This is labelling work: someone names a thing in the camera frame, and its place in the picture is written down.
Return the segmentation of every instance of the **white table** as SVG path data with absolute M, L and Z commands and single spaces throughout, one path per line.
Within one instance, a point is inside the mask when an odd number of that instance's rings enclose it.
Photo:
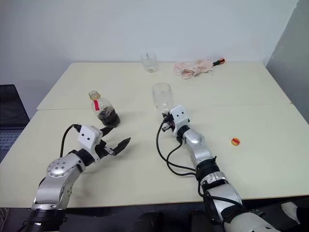
M 187 113 L 192 128 L 205 135 L 217 164 L 243 199 L 309 194 L 309 126 L 292 104 L 189 105 Z M 159 157 L 154 110 L 119 107 L 118 114 L 121 124 L 105 141 L 111 147 L 127 137 L 131 142 L 118 156 L 105 157 L 81 174 L 69 207 L 200 201 L 195 178 L 175 176 Z M 31 206 L 46 167 L 59 156 L 62 135 L 72 123 L 102 126 L 90 109 L 36 113 L 0 164 L 0 207 Z M 79 148 L 77 136 L 74 130 L 68 133 L 65 153 Z M 240 138 L 239 146 L 231 144 L 233 137 Z M 171 133 L 161 136 L 165 155 L 176 145 Z M 192 165 L 189 156 L 181 148 L 171 160 Z
M 141 63 L 73 63 L 38 106 L 46 109 L 88 109 L 88 93 L 97 90 L 116 111 L 153 108 L 152 86 L 171 85 L 175 104 L 198 109 L 211 105 L 289 104 L 290 100 L 261 62 L 227 62 L 189 80 L 172 74 L 173 63 L 160 63 L 146 73 Z

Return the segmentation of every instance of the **silver robot arm segment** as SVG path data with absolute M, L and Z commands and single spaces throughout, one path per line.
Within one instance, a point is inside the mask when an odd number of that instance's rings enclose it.
M 224 224 L 226 232 L 277 232 L 258 215 L 247 213 L 237 191 L 220 171 L 202 134 L 190 128 L 190 120 L 182 105 L 173 107 L 164 118 L 163 131 L 172 129 L 178 141 L 183 140 L 191 151 L 196 179 L 203 189 L 205 209 L 215 224 Z
M 129 143 L 130 138 L 120 142 L 114 149 L 108 148 L 102 137 L 112 128 L 101 130 L 94 126 L 75 124 L 79 132 L 78 141 L 82 149 L 72 150 L 66 156 L 51 162 L 46 177 L 39 184 L 31 213 L 25 222 L 28 232 L 56 232 L 66 220 L 65 209 L 68 206 L 74 182 L 91 163 L 99 162 L 104 156 L 117 155 Z

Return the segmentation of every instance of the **clear plastic bottle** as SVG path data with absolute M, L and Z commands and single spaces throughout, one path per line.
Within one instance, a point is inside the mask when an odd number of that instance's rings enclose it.
M 120 123 L 120 119 L 112 104 L 107 99 L 102 98 L 96 91 L 90 91 L 89 97 L 92 100 L 91 108 L 98 119 L 100 119 L 106 127 L 117 127 Z

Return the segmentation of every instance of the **clear glass cup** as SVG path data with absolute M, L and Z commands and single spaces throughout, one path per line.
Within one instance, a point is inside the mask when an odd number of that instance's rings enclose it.
M 158 83 L 153 86 L 153 98 L 154 105 L 161 116 L 162 113 L 167 114 L 174 106 L 172 89 L 167 83 Z
M 155 73 L 158 70 L 156 55 L 153 52 L 145 52 L 140 56 L 145 70 L 148 73 Z

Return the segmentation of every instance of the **pink towel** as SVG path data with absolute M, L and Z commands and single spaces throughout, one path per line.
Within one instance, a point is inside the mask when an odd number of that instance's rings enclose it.
M 212 72 L 213 62 L 210 59 L 200 59 L 195 62 L 177 62 L 174 65 L 173 73 L 180 75 L 182 79 L 189 79 L 198 74 Z

